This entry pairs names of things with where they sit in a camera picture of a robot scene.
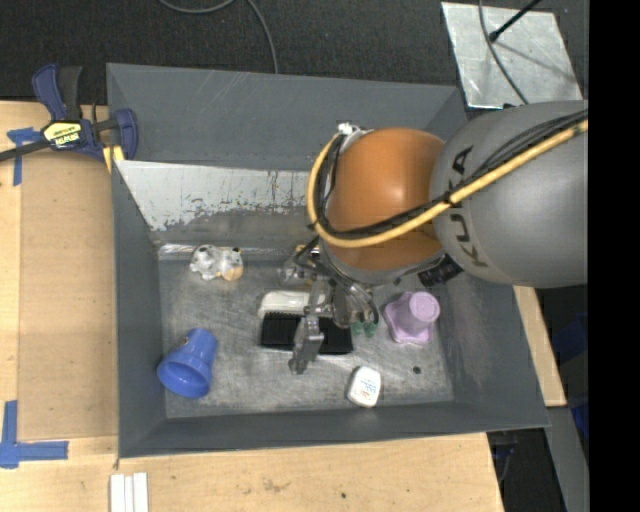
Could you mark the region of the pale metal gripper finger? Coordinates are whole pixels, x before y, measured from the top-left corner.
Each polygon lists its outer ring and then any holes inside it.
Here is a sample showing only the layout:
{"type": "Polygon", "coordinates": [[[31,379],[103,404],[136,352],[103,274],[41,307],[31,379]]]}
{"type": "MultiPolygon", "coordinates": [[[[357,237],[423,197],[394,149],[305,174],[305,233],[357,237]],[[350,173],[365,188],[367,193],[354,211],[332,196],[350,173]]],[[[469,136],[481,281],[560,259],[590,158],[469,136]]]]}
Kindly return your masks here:
{"type": "Polygon", "coordinates": [[[294,340],[294,347],[291,359],[288,362],[289,369],[293,375],[305,373],[310,362],[313,362],[319,354],[320,347],[324,342],[324,335],[303,334],[294,340]]]}
{"type": "Polygon", "coordinates": [[[305,316],[300,321],[299,330],[299,348],[301,350],[318,350],[321,346],[321,329],[319,319],[315,316],[305,316]]]}

